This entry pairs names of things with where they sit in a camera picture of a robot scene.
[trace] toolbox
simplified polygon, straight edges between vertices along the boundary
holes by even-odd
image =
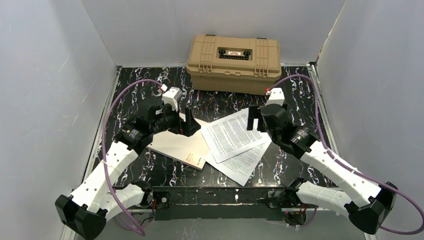
[[[281,77],[280,44],[267,38],[197,35],[186,69],[195,90],[264,95]]]

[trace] robotic arm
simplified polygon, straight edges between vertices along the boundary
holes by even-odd
[[[258,203],[270,208],[287,204],[321,206],[349,218],[361,231],[374,235],[392,210],[396,194],[343,168],[329,156],[318,136],[305,126],[293,125],[281,88],[273,88],[268,94],[265,106],[249,107],[247,130],[252,130],[254,120],[258,119],[258,131],[267,132],[283,151],[313,166],[343,191],[297,178],[284,191],[271,191],[267,198],[258,199]],[[341,157],[337,159],[355,169]],[[396,188],[390,182],[386,184]]]
[[[110,182],[115,183],[153,141],[154,134],[170,131],[190,137],[201,128],[189,108],[185,108],[185,120],[180,117],[177,103],[181,96],[180,89],[171,87],[162,95],[161,104],[142,109],[140,114],[126,121],[106,154],[109,161],[99,164],[69,196],[57,198],[55,206],[63,224],[86,240],[95,239],[106,222],[122,211],[108,192],[103,164],[107,164]],[[136,181],[116,191],[116,195],[129,208],[137,204],[149,205],[153,200],[149,197],[151,192],[147,182]]]

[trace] marble pattern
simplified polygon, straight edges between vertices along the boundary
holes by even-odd
[[[282,68],[282,77],[293,74],[309,75],[308,69],[304,66]],[[168,87],[180,88],[183,91],[179,102],[180,108],[191,108],[195,118],[206,122],[215,121],[247,108],[251,103],[264,105],[266,102],[266,98],[259,95],[194,90],[191,77],[184,67],[122,68],[114,97],[130,83],[140,79],[155,79]],[[284,82],[281,87],[284,90],[293,122],[316,129],[312,86],[302,79],[292,78]],[[141,102],[149,104],[160,95],[158,87],[152,83],[138,84],[130,89],[108,120],[106,139],[110,141],[106,143],[106,147],[109,149],[123,122],[138,110]],[[102,156],[100,148],[98,151],[94,167],[100,162],[99,156]],[[273,143],[252,172],[245,187],[286,186],[296,177],[305,178],[319,186],[335,187],[328,178],[313,167],[286,154]],[[134,180],[148,181],[153,186],[240,187],[238,183],[207,163],[200,171],[147,149],[125,169],[115,185],[124,186]]]

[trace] toolbox lid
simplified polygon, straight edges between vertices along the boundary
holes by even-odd
[[[275,81],[281,76],[280,62],[277,40],[197,35],[186,66],[194,75]]]

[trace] white paper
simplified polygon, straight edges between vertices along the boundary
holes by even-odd
[[[271,140],[266,132],[246,130],[248,114],[249,109],[245,108],[201,127],[201,134],[217,163]]]
[[[221,163],[217,163],[209,153],[206,156],[206,162],[218,171],[232,179],[234,182],[244,186],[249,180],[252,172],[255,170],[265,151],[271,143],[271,139],[266,142],[255,146],[243,153],[231,157]]]

